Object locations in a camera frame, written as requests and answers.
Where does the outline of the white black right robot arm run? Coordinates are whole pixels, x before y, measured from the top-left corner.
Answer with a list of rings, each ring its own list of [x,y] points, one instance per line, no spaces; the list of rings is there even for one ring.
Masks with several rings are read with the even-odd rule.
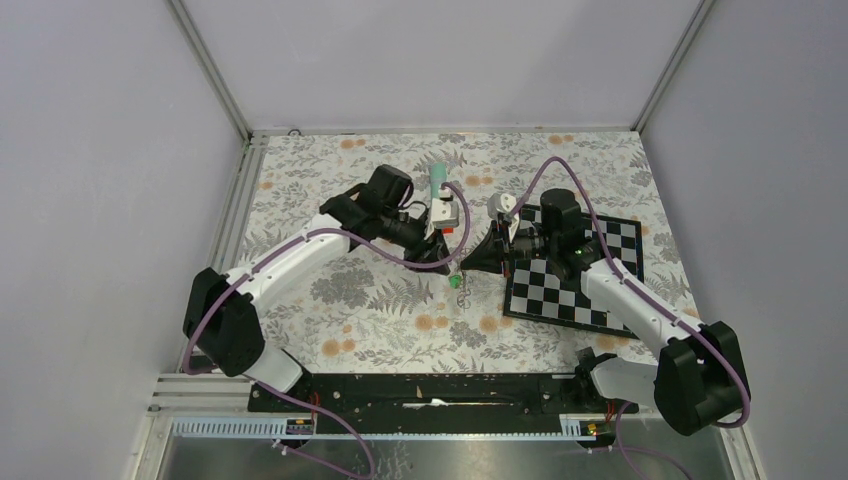
[[[604,354],[581,361],[576,369],[581,378],[573,386],[579,407],[597,412],[611,400],[644,405],[658,410],[682,435],[712,425],[729,428],[726,418],[732,414],[740,422],[747,419],[751,394],[734,330],[673,311],[604,251],[600,233],[587,233],[587,219],[572,191],[543,192],[541,219],[528,228],[521,227],[511,195],[493,195],[488,210],[489,230],[461,261],[461,269],[509,277],[519,262],[540,260],[545,272],[578,285],[593,307],[621,321],[656,359],[644,364]]]

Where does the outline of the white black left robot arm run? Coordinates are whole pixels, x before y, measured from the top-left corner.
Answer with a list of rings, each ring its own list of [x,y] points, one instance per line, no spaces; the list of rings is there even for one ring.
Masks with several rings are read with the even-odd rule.
[[[418,272],[447,275],[454,259],[444,234],[461,214],[447,186],[447,169],[430,169],[430,199],[419,217],[404,203],[413,191],[410,176],[378,166],[369,180],[328,199],[306,225],[258,259],[225,273],[208,267],[192,283],[183,322],[190,349],[198,348],[229,377],[245,376],[272,387],[272,398],[288,411],[309,401],[303,367],[267,344],[260,317],[296,282],[358,246],[382,239],[403,248],[398,264]]]

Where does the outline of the silver carabiner keyring with chain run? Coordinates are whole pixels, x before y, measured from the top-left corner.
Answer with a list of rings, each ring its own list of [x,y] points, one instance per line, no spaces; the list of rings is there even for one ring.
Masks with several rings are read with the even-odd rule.
[[[455,275],[455,280],[457,289],[457,306],[462,310],[468,310],[471,307],[471,290],[468,274],[465,271],[458,270]]]

